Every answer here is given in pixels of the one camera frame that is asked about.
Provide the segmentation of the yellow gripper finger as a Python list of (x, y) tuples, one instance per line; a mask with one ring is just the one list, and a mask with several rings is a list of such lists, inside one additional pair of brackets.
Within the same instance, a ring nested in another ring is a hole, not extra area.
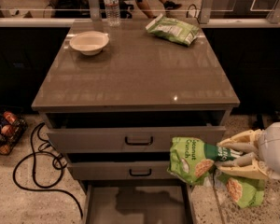
[(252, 160), (252, 163), (247, 166), (235, 166), (235, 167), (224, 167), (218, 166), (218, 170), (226, 175), (239, 176), (250, 179), (262, 179), (266, 180), (269, 178), (266, 165), (263, 161)]
[(262, 135), (261, 129), (257, 129), (255, 131), (247, 130), (218, 142), (217, 146), (225, 147), (242, 153), (253, 152), (256, 155), (258, 155), (259, 154), (258, 140), (261, 135)]

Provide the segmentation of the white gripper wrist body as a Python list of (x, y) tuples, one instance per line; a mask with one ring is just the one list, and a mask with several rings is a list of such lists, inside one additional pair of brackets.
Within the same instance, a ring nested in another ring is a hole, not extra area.
[(271, 173), (271, 179), (280, 179), (280, 122), (263, 130), (258, 139), (259, 157)]

